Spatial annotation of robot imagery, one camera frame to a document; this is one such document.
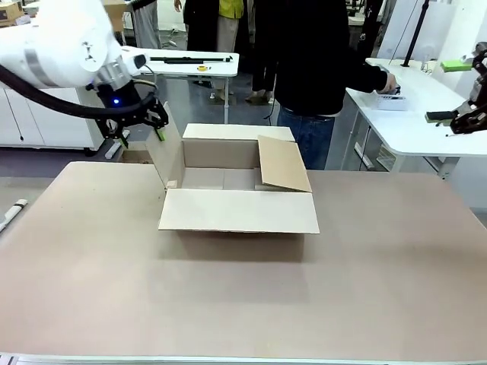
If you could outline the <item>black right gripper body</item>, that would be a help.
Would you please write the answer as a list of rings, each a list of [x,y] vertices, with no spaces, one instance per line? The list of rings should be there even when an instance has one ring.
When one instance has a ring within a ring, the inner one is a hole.
[[[480,75],[473,83],[470,92],[470,103],[473,105],[486,104],[486,74]]]

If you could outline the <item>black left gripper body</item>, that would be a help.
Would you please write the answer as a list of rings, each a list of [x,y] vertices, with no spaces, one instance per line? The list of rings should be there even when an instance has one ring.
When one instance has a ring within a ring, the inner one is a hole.
[[[114,89],[112,84],[99,84],[95,87],[97,96],[108,109],[137,107],[135,114],[124,115],[123,125],[132,126],[147,122],[148,109],[154,103],[155,86],[146,80],[132,79],[124,86]]]

